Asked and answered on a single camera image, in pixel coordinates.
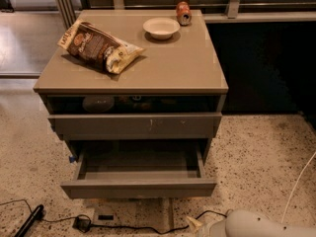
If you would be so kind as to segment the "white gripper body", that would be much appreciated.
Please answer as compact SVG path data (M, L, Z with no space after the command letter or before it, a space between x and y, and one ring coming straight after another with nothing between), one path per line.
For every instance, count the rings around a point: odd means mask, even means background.
M197 231L197 237L216 237L213 223L203 224Z

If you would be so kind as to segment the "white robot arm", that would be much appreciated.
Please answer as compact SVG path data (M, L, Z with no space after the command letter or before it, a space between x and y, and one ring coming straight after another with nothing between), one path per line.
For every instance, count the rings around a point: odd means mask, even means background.
M244 209L230 210L226 218L203 224L188 216L196 237L316 237L316 228L290 226Z

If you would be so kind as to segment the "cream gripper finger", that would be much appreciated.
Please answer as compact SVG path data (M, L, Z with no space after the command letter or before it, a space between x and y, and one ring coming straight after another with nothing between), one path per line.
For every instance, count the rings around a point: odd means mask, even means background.
M202 223L193 217L187 216L186 221L193 233L197 233L202 227Z

